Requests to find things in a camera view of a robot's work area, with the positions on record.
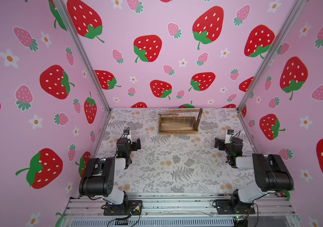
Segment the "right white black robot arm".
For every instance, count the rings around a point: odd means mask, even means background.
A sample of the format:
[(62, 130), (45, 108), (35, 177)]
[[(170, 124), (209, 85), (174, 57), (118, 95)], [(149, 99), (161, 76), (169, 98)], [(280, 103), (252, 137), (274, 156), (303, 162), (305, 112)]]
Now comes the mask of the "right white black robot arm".
[(245, 156), (242, 152), (243, 140), (237, 137), (215, 138), (214, 147), (226, 152), (227, 163), (232, 168), (254, 171), (255, 179), (233, 192), (229, 201), (231, 207), (250, 205), (265, 195), (293, 189), (293, 178), (280, 155), (253, 153)]

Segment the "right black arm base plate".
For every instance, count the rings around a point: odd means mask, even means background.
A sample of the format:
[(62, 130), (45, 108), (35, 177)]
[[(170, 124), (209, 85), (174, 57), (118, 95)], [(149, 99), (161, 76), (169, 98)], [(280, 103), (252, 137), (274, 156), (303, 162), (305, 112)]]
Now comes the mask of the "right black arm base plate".
[(215, 200), (212, 202), (212, 206), (216, 208), (219, 215), (248, 215), (256, 213), (252, 203), (238, 202), (234, 204), (232, 200)]

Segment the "wooden jewelry display stand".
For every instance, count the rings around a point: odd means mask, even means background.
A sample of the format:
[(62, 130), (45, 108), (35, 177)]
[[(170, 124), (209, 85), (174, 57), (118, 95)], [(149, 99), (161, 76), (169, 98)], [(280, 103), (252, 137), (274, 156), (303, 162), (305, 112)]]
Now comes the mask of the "wooden jewelry display stand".
[(168, 110), (159, 114), (158, 131), (161, 135), (198, 134), (203, 109)]

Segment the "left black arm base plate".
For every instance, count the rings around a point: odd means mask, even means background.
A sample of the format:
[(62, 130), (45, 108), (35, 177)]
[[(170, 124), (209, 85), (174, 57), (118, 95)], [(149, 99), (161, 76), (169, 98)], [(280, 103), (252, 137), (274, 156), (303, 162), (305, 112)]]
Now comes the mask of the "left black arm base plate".
[(130, 214), (139, 215), (142, 208), (142, 200), (130, 200), (121, 205), (113, 205), (107, 202), (101, 207), (104, 216), (127, 216)]

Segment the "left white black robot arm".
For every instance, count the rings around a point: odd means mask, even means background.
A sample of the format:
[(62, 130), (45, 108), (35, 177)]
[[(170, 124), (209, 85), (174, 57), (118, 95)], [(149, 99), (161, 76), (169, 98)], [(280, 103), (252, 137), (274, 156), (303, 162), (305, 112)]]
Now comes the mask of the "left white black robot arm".
[(117, 141), (115, 157), (92, 158), (85, 166), (85, 171), (79, 184), (79, 194), (95, 200), (101, 196), (103, 200), (112, 205), (128, 204), (126, 192), (113, 189), (115, 172), (128, 169), (132, 164), (131, 153), (141, 149), (140, 139), (132, 142), (128, 138)]

